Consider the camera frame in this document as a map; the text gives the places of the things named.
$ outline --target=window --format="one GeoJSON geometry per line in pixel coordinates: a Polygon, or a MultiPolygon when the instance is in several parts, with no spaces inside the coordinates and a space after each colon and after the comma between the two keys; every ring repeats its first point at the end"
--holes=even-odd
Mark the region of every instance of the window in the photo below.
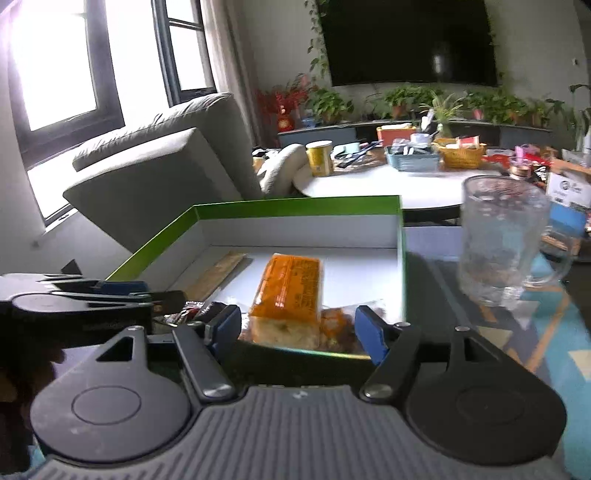
{"type": "Polygon", "coordinates": [[[124,125],[104,0],[23,0],[9,86],[25,168],[124,125]]]}
{"type": "Polygon", "coordinates": [[[215,93],[199,0],[152,0],[170,106],[215,93]]]}

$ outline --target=television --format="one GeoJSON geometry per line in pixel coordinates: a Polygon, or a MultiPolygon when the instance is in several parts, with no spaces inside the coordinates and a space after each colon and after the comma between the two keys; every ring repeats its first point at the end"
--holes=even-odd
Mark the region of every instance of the television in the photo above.
{"type": "Polygon", "coordinates": [[[333,86],[497,85],[484,0],[328,0],[320,9],[333,86]]]}

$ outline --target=gray sofa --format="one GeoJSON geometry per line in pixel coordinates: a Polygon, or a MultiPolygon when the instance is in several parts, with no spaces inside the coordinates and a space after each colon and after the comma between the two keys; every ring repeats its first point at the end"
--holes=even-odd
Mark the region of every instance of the gray sofa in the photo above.
{"type": "Polygon", "coordinates": [[[63,195],[135,252],[191,205],[288,196],[307,162],[304,147],[283,149],[262,180],[251,152],[232,95],[208,95],[82,144],[63,195]]]}

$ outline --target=gray gripper base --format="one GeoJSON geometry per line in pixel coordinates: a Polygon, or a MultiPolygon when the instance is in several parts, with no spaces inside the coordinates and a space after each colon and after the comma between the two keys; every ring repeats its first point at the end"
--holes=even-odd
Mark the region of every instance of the gray gripper base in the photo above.
{"type": "Polygon", "coordinates": [[[89,469],[50,459],[34,480],[568,480],[549,458],[507,468],[443,456],[400,413],[349,387],[252,387],[204,409],[176,445],[143,463],[89,469]]]}

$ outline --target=orange packaged snack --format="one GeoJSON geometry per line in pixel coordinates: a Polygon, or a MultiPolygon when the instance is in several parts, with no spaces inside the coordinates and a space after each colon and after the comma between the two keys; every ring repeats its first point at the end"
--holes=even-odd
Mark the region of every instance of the orange packaged snack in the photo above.
{"type": "Polygon", "coordinates": [[[274,254],[249,312],[252,340],[314,350],[320,339],[320,260],[274,254]]]}

